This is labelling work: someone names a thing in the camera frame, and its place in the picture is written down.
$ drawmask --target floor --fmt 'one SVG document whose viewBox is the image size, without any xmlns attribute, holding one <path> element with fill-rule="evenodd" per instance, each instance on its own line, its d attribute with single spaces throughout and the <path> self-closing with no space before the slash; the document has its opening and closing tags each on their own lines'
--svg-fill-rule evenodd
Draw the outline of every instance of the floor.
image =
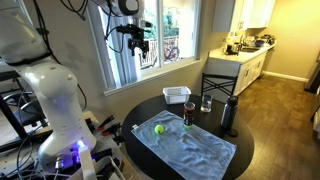
<svg viewBox="0 0 320 180">
<path fill-rule="evenodd" d="M 239 96 L 237 113 L 255 141 L 252 162 L 239 180 L 320 179 L 320 140 L 310 122 L 315 94 L 303 87 L 302 82 L 264 75 Z M 10 131 L 1 115 L 0 128 L 3 141 Z"/>
</svg>

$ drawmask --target black table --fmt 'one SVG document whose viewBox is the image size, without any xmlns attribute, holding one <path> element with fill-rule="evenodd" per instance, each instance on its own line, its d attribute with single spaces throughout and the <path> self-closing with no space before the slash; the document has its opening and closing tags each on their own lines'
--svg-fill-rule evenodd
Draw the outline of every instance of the black table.
<svg viewBox="0 0 320 180">
<path fill-rule="evenodd" d="M 246 122 L 237 118 L 238 116 L 241 116 L 241 114 L 237 114 L 233 128 L 239 132 L 239 136 L 235 138 L 230 137 L 227 135 L 226 130 L 220 126 L 220 120 L 224 109 L 223 103 L 213 101 L 211 112 L 203 113 L 200 111 L 200 96 L 190 95 L 189 101 L 196 105 L 194 118 L 195 125 L 237 146 L 235 155 L 231 160 L 223 179 L 237 178 L 249 166 L 254 151 L 253 137 Z M 183 117 L 183 104 L 167 105 L 163 95 L 148 99 L 130 111 L 122 127 L 126 138 L 126 150 L 133 162 L 151 178 L 183 179 L 176 171 L 158 158 L 157 155 L 150 151 L 131 133 L 133 125 L 140 125 L 163 110 Z"/>
</svg>

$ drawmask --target cabinet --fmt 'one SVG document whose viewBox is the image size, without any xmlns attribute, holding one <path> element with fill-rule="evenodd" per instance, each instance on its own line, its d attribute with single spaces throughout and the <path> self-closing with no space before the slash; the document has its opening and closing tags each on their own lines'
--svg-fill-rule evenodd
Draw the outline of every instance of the cabinet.
<svg viewBox="0 0 320 180">
<path fill-rule="evenodd" d="M 248 28 L 267 27 L 275 0 L 255 0 L 251 10 Z"/>
<path fill-rule="evenodd" d="M 247 29 L 253 0 L 216 0 L 213 32 Z"/>
<path fill-rule="evenodd" d="M 260 76 L 266 54 L 263 52 L 245 62 L 209 58 L 206 73 L 238 76 L 234 95 L 239 95 Z"/>
</svg>

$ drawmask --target countertop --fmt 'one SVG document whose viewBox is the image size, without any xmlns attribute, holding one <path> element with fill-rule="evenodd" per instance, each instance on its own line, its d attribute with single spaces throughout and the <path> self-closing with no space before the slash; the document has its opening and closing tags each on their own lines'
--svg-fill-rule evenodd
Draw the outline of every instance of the countertop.
<svg viewBox="0 0 320 180">
<path fill-rule="evenodd" d="M 275 47 L 276 43 L 273 45 L 264 45 L 263 47 L 260 47 L 258 51 L 255 52 L 239 52 L 239 55 L 226 55 L 222 52 L 222 49 L 214 49 L 209 52 L 209 59 L 215 58 L 215 59 L 222 59 L 222 60 L 229 60 L 229 61 L 236 61 L 240 63 L 244 63 L 246 61 L 249 61 L 250 59 L 268 51 L 269 49 Z"/>
</svg>

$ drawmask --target blue towel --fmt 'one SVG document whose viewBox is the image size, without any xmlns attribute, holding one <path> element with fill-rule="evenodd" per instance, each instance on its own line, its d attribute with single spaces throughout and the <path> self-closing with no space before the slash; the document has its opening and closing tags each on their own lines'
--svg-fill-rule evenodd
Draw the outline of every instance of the blue towel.
<svg viewBox="0 0 320 180">
<path fill-rule="evenodd" d="M 156 134 L 156 125 L 164 132 Z M 222 179 L 236 146 L 162 111 L 131 131 L 144 145 L 185 179 Z"/>
</svg>

